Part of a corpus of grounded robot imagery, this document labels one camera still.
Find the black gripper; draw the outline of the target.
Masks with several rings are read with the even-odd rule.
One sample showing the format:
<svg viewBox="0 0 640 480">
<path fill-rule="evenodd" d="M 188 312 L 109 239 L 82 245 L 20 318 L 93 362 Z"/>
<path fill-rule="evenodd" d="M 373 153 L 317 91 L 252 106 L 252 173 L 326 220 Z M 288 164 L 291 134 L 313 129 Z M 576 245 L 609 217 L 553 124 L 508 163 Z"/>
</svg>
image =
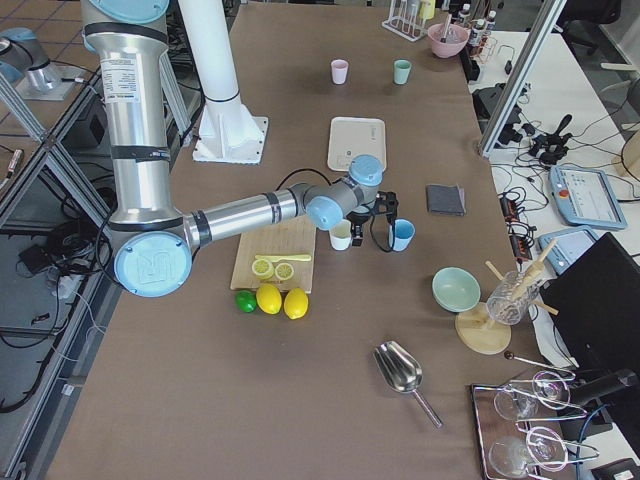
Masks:
<svg viewBox="0 0 640 480">
<path fill-rule="evenodd" d="M 372 207 L 362 205 L 348 214 L 348 220 L 351 222 L 351 238 L 352 246 L 359 247 L 363 242 L 363 225 L 375 216 Z"/>
</svg>

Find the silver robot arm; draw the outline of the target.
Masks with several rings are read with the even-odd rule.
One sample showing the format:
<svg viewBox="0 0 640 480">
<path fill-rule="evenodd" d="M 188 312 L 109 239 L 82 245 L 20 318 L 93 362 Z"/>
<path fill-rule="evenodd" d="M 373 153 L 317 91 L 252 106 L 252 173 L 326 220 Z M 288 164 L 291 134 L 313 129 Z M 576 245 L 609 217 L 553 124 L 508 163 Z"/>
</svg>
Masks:
<svg viewBox="0 0 640 480">
<path fill-rule="evenodd" d="M 194 253 L 213 241 L 307 215 L 320 229 L 372 203 L 381 162 L 361 155 L 326 186 L 297 184 L 207 210 L 180 212 L 171 198 L 161 82 L 168 49 L 165 1 L 85 1 L 86 46 L 100 59 L 114 166 L 117 207 L 114 272 L 129 292 L 159 297 L 188 278 Z M 205 108 L 197 142 L 200 161 L 255 164 L 268 121 L 243 104 L 224 10 L 218 1 L 180 5 Z"/>
</svg>

